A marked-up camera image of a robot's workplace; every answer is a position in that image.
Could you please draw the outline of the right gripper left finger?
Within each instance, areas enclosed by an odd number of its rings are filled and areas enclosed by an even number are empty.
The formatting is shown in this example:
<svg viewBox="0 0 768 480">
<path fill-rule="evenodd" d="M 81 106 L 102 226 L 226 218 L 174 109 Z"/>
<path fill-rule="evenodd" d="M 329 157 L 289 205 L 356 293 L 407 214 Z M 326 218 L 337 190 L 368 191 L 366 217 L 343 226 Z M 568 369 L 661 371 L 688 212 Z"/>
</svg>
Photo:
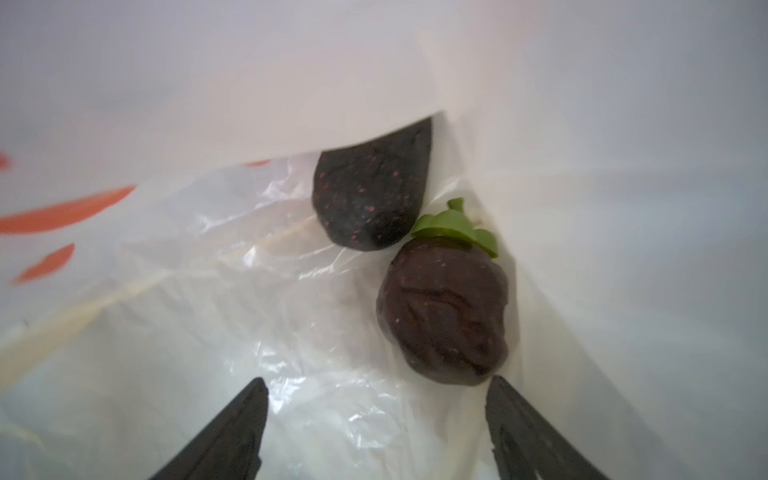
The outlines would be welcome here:
<svg viewBox="0 0 768 480">
<path fill-rule="evenodd" d="M 268 388 L 255 378 L 153 478 L 254 480 L 268 409 Z"/>
</svg>

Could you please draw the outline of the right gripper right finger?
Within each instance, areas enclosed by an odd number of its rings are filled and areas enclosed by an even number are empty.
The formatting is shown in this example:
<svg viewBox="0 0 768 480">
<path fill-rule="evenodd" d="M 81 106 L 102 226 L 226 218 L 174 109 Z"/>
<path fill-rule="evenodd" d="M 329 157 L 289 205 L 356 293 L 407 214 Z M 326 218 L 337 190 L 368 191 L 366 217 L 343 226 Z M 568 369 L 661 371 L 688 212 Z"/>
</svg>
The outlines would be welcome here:
<svg viewBox="0 0 768 480">
<path fill-rule="evenodd" d="M 503 480 L 607 480 L 503 377 L 492 377 L 485 416 Z"/>
</svg>

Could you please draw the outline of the yellow translucent plastic bag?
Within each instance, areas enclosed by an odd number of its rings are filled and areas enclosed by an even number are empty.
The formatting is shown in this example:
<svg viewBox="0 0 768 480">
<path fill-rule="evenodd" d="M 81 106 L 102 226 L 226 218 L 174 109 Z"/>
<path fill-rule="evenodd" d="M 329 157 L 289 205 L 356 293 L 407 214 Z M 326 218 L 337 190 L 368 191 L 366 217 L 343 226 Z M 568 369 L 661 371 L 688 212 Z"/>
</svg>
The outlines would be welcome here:
<svg viewBox="0 0 768 480">
<path fill-rule="evenodd" d="M 767 475 L 763 1 L 5 1 L 1 475 L 152 476 L 252 379 L 263 479 L 494 479 L 320 153 L 433 120 L 503 376 L 612 479 Z"/>
</svg>

